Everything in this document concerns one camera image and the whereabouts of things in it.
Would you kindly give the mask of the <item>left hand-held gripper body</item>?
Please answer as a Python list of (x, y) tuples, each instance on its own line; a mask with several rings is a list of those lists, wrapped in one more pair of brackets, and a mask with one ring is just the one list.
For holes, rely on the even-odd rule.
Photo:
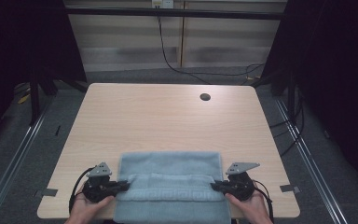
[(87, 171), (88, 180), (82, 192), (89, 201), (98, 203), (108, 196), (117, 195), (118, 183), (110, 180), (111, 174), (110, 168), (104, 161)]

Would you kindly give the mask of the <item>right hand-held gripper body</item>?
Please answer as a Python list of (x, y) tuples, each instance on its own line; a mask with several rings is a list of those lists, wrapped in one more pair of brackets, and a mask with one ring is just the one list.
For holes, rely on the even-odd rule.
[(259, 166), (257, 162), (233, 162), (226, 171), (228, 192), (239, 201), (248, 200), (255, 191), (255, 185), (247, 172)]

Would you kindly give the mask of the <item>light blue towel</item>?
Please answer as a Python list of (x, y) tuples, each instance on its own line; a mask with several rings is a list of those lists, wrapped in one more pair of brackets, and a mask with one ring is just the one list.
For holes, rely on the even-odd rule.
[(202, 151), (125, 153), (118, 180), (130, 188), (116, 197), (120, 224), (230, 224), (225, 196), (212, 189), (223, 179), (220, 154)]

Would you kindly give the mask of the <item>person's left hand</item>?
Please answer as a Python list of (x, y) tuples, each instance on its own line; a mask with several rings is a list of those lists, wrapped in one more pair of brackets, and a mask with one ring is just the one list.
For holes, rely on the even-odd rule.
[(76, 193), (74, 205), (68, 218), (92, 220), (103, 208), (115, 199), (114, 196), (108, 196), (98, 203), (89, 201), (80, 190)]

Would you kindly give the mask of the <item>person's right hand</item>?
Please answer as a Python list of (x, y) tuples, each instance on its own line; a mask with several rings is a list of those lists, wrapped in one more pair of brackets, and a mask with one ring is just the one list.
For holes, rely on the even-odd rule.
[(264, 202), (264, 196), (255, 191), (253, 195), (246, 201), (238, 200), (234, 195), (226, 193), (225, 197), (229, 200), (230, 203), (239, 208), (243, 216), (248, 220), (261, 220), (269, 219), (269, 213)]

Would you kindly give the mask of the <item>grey tape strip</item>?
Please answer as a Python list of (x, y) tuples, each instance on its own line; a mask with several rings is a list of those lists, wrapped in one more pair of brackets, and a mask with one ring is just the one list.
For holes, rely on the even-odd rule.
[(56, 189), (39, 189), (34, 193), (34, 196), (38, 198), (43, 198), (45, 196), (55, 197), (57, 192), (58, 191)]
[(280, 189), (282, 192), (293, 192), (294, 194), (297, 194), (300, 192), (299, 187), (292, 186), (292, 185), (283, 185), (283, 186), (280, 186)]

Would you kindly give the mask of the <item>black metal stand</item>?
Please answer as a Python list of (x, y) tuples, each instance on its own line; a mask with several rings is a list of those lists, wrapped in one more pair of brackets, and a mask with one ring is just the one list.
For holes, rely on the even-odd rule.
[(40, 115), (40, 104), (39, 104), (39, 88), (37, 75), (32, 73), (30, 75), (30, 96), (31, 96), (31, 106), (32, 106), (32, 116), (30, 125), (33, 126), (39, 118)]
[(289, 120), (293, 121), (295, 119), (295, 91), (296, 83), (294, 79), (293, 72), (290, 73), (289, 83), (288, 83), (288, 98), (287, 98), (287, 111)]

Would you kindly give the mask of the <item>black curtain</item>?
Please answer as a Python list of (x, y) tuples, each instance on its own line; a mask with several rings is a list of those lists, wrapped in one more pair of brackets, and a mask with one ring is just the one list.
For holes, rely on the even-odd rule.
[(0, 119), (21, 83), (87, 80), (63, 0), (0, 0)]
[(287, 0), (262, 77), (294, 81), (358, 172), (358, 0)]

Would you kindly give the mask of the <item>metal floor rail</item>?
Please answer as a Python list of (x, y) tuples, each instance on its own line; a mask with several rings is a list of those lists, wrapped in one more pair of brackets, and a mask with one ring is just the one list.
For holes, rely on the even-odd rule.
[(312, 182), (318, 190), (319, 195), (324, 202), (324, 206), (326, 207), (333, 222), (335, 224), (349, 224), (340, 205), (337, 202), (335, 195), (325, 181), (324, 176), (322, 175), (316, 161), (310, 153), (310, 149), (302, 137), (300, 129), (291, 120), (289, 120), (287, 106), (285, 105), (284, 101), (276, 100), (276, 105), (281, 113), (283, 120), (286, 122), (287, 129), (294, 140), (297, 151), (305, 163), (310, 173)]
[(41, 114), (37, 117), (34, 124), (27, 129), (27, 132), (22, 138), (21, 143), (18, 146), (13, 159), (8, 164), (5, 172), (3, 173), (3, 176), (0, 179), (0, 207), (4, 199), (6, 198), (7, 193), (14, 181), (14, 178), (19, 172), (21, 165), (23, 164), (23, 161), (28, 154), (34, 139), (39, 133), (39, 130), (44, 122), (44, 119), (51, 104), (51, 101), (48, 101), (46, 103), (46, 105), (43, 107)]

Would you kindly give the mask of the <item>black horizontal frame bar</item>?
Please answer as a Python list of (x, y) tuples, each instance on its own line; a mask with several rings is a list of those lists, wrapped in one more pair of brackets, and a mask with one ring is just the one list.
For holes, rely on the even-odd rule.
[(65, 11), (67, 14), (77, 14), (77, 15), (153, 16), (153, 17), (266, 20), (266, 21), (280, 21), (286, 18), (286, 16), (283, 13), (196, 10), (196, 9), (167, 9), (167, 8), (69, 6), (65, 8)]

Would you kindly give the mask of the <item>white wall socket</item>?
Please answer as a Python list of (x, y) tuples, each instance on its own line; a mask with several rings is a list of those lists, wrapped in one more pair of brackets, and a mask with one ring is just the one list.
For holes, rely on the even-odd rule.
[(166, 8), (173, 9), (174, 2), (173, 0), (151, 0), (152, 8)]

